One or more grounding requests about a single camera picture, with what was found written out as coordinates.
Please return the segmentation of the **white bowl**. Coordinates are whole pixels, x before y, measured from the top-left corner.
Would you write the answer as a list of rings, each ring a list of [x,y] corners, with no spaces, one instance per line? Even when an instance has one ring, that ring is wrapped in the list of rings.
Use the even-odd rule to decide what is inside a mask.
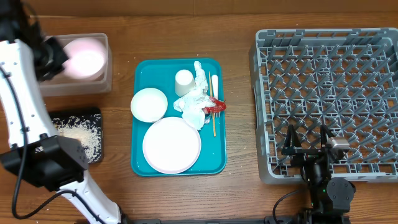
[[[131,100],[133,117],[145,123],[154,123],[162,119],[167,107],[166,95],[156,88],[139,90]]]

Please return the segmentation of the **pink bowl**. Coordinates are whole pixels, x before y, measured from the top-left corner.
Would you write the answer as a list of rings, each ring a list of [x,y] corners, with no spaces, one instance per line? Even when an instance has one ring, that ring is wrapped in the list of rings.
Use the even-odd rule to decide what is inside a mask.
[[[93,38],[79,38],[64,48],[68,60],[63,64],[63,74],[73,80],[95,80],[99,78],[108,61],[104,44]]]

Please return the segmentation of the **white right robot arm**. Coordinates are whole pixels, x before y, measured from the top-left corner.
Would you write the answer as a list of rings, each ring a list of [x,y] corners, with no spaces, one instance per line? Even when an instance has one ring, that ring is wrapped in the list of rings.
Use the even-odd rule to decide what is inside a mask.
[[[311,207],[304,208],[289,223],[349,223],[356,187],[342,177],[332,177],[330,164],[349,151],[349,142],[336,137],[326,125],[320,127],[321,147],[303,149],[293,125],[289,125],[283,155],[291,156],[290,165],[300,168],[300,175],[310,193]]]

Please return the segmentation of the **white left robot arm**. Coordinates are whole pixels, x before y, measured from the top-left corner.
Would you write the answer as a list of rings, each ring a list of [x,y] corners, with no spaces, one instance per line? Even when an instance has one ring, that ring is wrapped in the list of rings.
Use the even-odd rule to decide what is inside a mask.
[[[128,223],[128,217],[111,201],[89,173],[88,159],[77,139],[59,135],[51,122],[35,76],[33,53],[21,40],[1,42],[1,102],[9,130],[10,150],[1,164],[17,176],[11,210],[17,219],[35,215],[17,212],[22,181],[45,187],[69,200],[90,223]]]

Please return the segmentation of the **red snack wrapper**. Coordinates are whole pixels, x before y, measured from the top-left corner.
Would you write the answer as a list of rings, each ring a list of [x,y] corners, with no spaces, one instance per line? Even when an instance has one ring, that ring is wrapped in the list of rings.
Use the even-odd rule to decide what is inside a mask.
[[[220,113],[220,112],[224,111],[227,108],[226,104],[223,101],[217,100],[214,97],[210,97],[210,100],[215,105],[203,108],[203,112],[205,114]]]

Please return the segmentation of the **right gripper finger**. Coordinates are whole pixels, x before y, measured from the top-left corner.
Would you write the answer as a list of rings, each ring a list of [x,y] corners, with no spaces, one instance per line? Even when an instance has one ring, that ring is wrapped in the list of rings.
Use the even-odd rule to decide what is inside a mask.
[[[300,138],[293,124],[290,124],[288,126],[287,135],[285,138],[284,149],[295,149],[300,147],[301,147]]]
[[[322,148],[326,147],[327,140],[334,136],[335,135],[329,130],[329,128],[325,124],[322,124],[320,126],[320,137],[321,137],[321,147]]]

